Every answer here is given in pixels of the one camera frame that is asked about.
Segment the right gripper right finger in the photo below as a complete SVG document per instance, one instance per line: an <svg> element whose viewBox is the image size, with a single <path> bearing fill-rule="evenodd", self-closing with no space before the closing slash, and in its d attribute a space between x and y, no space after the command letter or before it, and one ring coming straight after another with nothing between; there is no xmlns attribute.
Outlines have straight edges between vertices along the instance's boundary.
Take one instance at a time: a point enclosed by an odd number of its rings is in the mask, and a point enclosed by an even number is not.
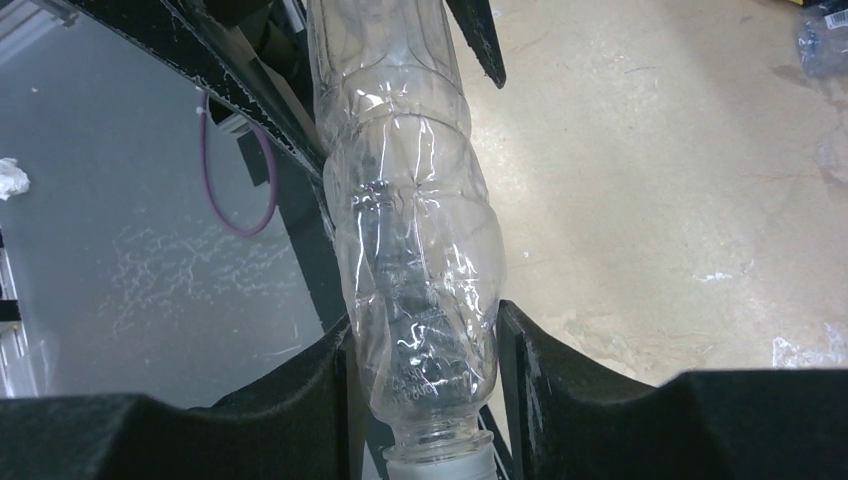
<svg viewBox="0 0 848 480"><path fill-rule="evenodd" d="M501 384L518 479L843 479L843 369L694 370L651 386L505 300Z"/></svg>

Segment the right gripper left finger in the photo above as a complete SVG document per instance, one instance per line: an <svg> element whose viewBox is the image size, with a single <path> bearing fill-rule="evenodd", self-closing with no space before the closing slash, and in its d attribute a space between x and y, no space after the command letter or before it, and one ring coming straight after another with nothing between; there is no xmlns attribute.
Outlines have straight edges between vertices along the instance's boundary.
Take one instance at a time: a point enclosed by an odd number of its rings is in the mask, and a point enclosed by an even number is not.
<svg viewBox="0 0 848 480"><path fill-rule="evenodd" d="M348 479L350 407L338 321L210 407L141 394L5 400L5 479Z"/></svg>

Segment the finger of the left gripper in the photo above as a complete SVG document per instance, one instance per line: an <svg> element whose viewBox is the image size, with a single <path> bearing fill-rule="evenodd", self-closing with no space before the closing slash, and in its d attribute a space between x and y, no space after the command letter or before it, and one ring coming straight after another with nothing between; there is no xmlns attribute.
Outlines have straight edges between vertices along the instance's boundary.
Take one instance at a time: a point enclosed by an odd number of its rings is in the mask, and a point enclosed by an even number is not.
<svg viewBox="0 0 848 480"><path fill-rule="evenodd" d="M454 19L484 73L503 89L507 73L489 0L447 0Z"/></svg>
<svg viewBox="0 0 848 480"><path fill-rule="evenodd" d="M258 124L310 177L321 177L325 155L300 101L202 1L72 5Z"/></svg>

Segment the large clear bottle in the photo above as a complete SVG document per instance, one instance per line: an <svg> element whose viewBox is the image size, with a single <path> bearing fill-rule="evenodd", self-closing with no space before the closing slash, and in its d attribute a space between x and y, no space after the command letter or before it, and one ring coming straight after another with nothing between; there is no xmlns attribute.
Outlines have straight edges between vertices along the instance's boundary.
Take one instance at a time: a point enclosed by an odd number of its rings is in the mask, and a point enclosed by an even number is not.
<svg viewBox="0 0 848 480"><path fill-rule="evenodd" d="M440 1L311 1L324 190L368 406L392 479L493 479L498 218Z"/></svg>

